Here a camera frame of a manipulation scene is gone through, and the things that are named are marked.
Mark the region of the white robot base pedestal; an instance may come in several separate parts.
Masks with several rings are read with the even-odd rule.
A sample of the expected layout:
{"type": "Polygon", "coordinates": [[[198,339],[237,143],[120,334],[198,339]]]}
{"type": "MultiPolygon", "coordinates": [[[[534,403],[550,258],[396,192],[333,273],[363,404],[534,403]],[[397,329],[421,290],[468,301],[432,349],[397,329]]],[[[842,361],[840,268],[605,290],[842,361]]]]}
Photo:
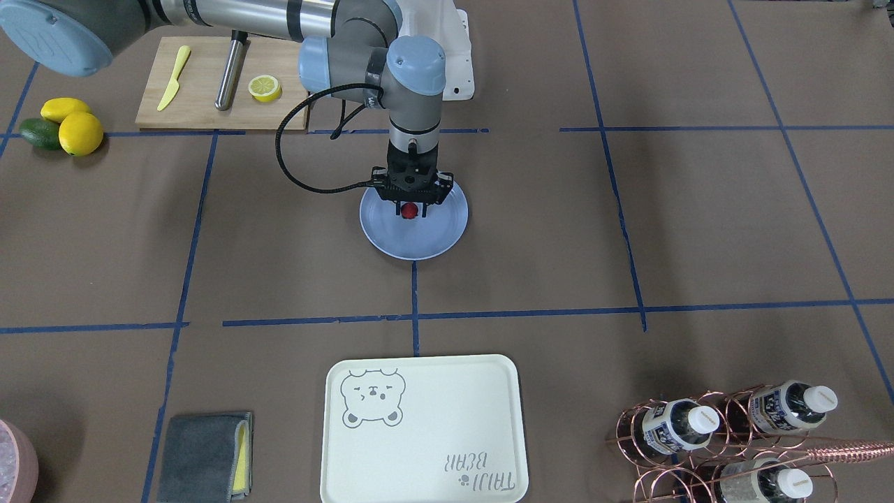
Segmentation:
{"type": "Polygon", "coordinates": [[[444,101],[472,99],[475,80],[467,12],[453,1],[399,1],[402,36],[434,39],[445,53],[444,101]]]}

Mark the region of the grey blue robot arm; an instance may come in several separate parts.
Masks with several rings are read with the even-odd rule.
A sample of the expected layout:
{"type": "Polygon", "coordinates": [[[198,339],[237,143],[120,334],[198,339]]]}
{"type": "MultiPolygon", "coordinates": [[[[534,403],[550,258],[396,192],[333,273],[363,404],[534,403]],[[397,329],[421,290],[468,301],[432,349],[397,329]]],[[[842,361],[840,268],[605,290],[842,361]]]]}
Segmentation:
{"type": "Polygon", "coordinates": [[[393,203],[444,203],[454,177],[437,168],[448,57],[424,34],[402,33],[396,1],[3,1],[2,29],[42,66],[86,77],[108,67],[162,26],[224,27],[300,44],[299,76],[309,96],[386,109],[387,164],[362,187],[393,203]]]}

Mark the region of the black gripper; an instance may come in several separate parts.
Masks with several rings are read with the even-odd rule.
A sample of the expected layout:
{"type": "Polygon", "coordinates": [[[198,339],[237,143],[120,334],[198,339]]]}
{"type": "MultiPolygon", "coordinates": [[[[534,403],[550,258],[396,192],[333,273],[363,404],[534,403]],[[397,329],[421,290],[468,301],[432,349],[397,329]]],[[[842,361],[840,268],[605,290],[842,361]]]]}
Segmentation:
{"type": "Polygon", "coordinates": [[[454,177],[437,168],[439,146],[428,152],[403,152],[389,144],[385,168],[373,168],[372,188],[384,201],[393,203],[444,203],[453,190],[454,177]]]}

